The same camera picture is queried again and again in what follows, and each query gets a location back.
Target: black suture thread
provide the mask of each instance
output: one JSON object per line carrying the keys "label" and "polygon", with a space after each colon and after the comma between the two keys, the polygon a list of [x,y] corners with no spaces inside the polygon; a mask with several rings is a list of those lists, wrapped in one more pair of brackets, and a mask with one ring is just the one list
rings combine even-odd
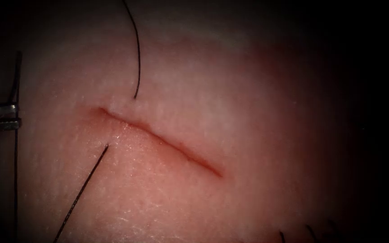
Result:
{"label": "black suture thread", "polygon": [[20,80],[20,68],[22,66],[22,52],[16,52],[16,64],[14,67],[14,79],[13,84],[11,86],[11,91],[9,95],[8,103],[13,102],[14,96],[17,95],[17,101],[19,99],[19,80]]}
{"label": "black suture thread", "polygon": [[280,233],[280,237],[281,237],[281,243],[286,243],[285,235],[283,234],[283,232],[279,231],[279,233]]}
{"label": "black suture thread", "polygon": [[[19,105],[20,68],[22,66],[22,52],[16,53],[13,87],[8,102],[13,102],[16,93],[16,104]],[[18,130],[14,130],[14,242],[18,241]]]}
{"label": "black suture thread", "polygon": [[137,76],[136,93],[135,93],[135,96],[133,97],[133,99],[136,99],[136,97],[137,97],[137,92],[139,92],[139,85],[140,85],[140,45],[139,45],[139,34],[138,34],[138,32],[137,32],[135,20],[133,19],[133,16],[132,16],[131,13],[130,13],[130,10],[129,10],[129,8],[128,8],[127,3],[125,2],[125,0],[122,0],[122,2],[123,2],[124,6],[125,6],[126,9],[127,9],[128,16],[130,16],[131,23],[133,24],[133,27],[135,28],[135,33],[136,33],[138,76]]}
{"label": "black suture thread", "polygon": [[74,207],[76,206],[77,202],[79,201],[79,198],[81,197],[81,195],[82,195],[82,193],[83,193],[83,190],[85,189],[86,185],[87,185],[88,182],[90,181],[90,179],[91,179],[91,177],[92,177],[92,174],[94,174],[94,172],[95,172],[95,169],[97,168],[97,166],[99,166],[99,164],[100,164],[100,162],[101,162],[101,160],[102,160],[104,154],[105,154],[106,151],[108,150],[108,148],[109,148],[109,145],[106,144],[106,146],[104,147],[103,152],[102,152],[101,155],[100,155],[100,158],[98,159],[97,163],[95,163],[94,168],[92,168],[90,174],[88,175],[88,178],[85,180],[85,182],[83,183],[83,186],[81,187],[81,190],[80,190],[79,193],[77,194],[76,199],[74,200],[74,202],[73,202],[73,204],[72,204],[70,210],[69,210],[68,213],[67,213],[67,216],[65,216],[65,219],[64,219],[64,221],[63,221],[63,224],[61,225],[61,227],[59,228],[58,233],[56,234],[54,243],[56,243],[56,242],[58,241],[58,238],[59,238],[59,236],[61,235],[61,233],[62,233],[62,231],[63,231],[63,229],[64,229],[64,226],[65,226],[65,224],[66,224],[67,221],[68,221],[68,218],[70,217],[70,215],[71,215],[71,213],[72,213]]}
{"label": "black suture thread", "polygon": [[312,230],[312,228],[309,225],[306,225],[307,230],[310,232],[310,235],[313,238],[314,243],[318,243],[319,240],[316,238],[315,232]]}

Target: skin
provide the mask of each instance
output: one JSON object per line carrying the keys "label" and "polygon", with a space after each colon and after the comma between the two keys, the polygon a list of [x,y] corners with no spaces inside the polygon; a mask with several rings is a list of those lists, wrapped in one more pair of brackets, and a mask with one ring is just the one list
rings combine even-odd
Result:
{"label": "skin", "polygon": [[[128,5],[136,99],[118,1],[47,6],[0,49],[0,80],[23,52],[21,241],[54,239],[106,144],[59,242],[310,242],[307,224],[322,239],[327,219],[345,235],[365,222],[344,75],[320,40],[255,5]],[[8,231],[12,139],[0,133]]]}

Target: pink skin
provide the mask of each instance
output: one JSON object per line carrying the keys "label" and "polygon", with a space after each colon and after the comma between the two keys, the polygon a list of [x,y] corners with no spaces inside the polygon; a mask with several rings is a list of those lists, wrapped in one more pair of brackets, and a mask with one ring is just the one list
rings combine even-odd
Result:
{"label": "pink skin", "polygon": [[225,10],[205,23],[196,8],[129,5],[136,100],[118,3],[39,19],[19,43],[20,239],[53,240],[106,144],[59,242],[311,241],[304,225],[324,232],[328,218],[351,229],[346,114],[314,42]]}

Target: skin surface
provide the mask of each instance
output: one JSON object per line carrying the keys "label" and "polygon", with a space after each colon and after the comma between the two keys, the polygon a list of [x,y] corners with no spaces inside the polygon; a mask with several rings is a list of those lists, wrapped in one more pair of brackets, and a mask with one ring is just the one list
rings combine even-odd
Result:
{"label": "skin surface", "polygon": [[[364,222],[347,100],[319,40],[256,5],[128,5],[136,99],[118,1],[36,9],[0,50],[1,70],[23,52],[21,241],[54,239],[106,144],[59,242],[310,242],[307,224],[321,239],[327,219],[344,234]],[[0,134],[8,230],[12,138]]]}

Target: metal forceps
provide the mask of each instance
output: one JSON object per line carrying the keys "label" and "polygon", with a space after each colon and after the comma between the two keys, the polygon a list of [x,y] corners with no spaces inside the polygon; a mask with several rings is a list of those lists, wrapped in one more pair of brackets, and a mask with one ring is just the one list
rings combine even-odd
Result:
{"label": "metal forceps", "polygon": [[14,241],[18,240],[18,129],[22,126],[19,117],[19,80],[22,53],[16,53],[14,80],[6,103],[0,103],[0,131],[14,130]]}
{"label": "metal forceps", "polygon": [[17,130],[22,126],[19,118],[19,79],[22,53],[17,52],[14,81],[6,103],[0,103],[0,131]]}

